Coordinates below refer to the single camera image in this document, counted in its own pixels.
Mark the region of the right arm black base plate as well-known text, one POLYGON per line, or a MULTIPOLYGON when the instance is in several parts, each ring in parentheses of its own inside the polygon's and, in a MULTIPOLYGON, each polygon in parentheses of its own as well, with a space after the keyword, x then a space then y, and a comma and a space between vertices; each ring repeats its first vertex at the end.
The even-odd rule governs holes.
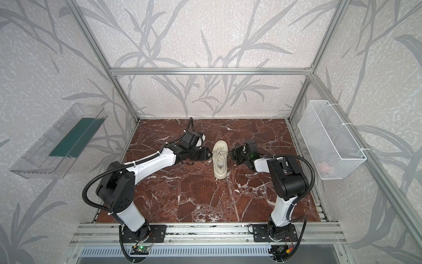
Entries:
POLYGON ((296 227, 289 223, 283 227, 273 227, 268 224, 252 224, 250 233, 256 243, 298 242, 296 227))

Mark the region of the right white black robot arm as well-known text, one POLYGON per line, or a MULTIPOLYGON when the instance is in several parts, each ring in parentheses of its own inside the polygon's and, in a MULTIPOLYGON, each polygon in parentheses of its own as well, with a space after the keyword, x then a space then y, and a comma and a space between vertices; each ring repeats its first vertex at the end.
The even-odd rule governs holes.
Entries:
POLYGON ((293 222, 306 221, 306 216, 292 219, 297 203, 307 196, 315 184, 315 169, 305 158, 291 154, 264 155, 258 151, 254 140, 229 151, 238 165, 245 164, 250 170, 268 173, 277 194, 276 205, 270 214, 267 229, 270 239, 281 241, 293 231, 293 222))

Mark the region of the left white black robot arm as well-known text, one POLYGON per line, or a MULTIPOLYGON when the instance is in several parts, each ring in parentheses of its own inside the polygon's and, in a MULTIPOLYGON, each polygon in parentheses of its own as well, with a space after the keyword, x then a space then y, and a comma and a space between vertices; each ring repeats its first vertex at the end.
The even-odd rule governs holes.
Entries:
POLYGON ((203 133, 186 130, 178 140, 163 145, 155 154, 132 162, 111 163, 106 172, 83 188, 83 201, 112 215, 126 228, 120 230, 121 234, 131 234, 137 241, 145 240, 151 231, 134 202, 136 185, 159 170, 187 159, 193 162, 210 159, 212 152, 203 146, 205 138, 203 133))

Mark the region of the cream white sneaker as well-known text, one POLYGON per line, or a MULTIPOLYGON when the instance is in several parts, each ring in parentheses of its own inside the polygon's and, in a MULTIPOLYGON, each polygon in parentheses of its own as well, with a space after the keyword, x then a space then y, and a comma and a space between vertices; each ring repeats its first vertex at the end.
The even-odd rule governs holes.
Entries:
POLYGON ((213 171, 216 179, 227 177, 228 146, 224 140, 216 142, 212 150, 213 171))

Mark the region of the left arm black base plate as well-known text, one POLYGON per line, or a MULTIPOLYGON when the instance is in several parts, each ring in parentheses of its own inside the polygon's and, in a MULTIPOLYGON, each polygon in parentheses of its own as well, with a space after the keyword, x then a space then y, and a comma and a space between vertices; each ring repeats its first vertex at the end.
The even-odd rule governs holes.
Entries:
POLYGON ((123 243, 163 243, 166 236, 166 225, 144 224, 138 231, 133 232, 123 226, 121 237, 123 243))

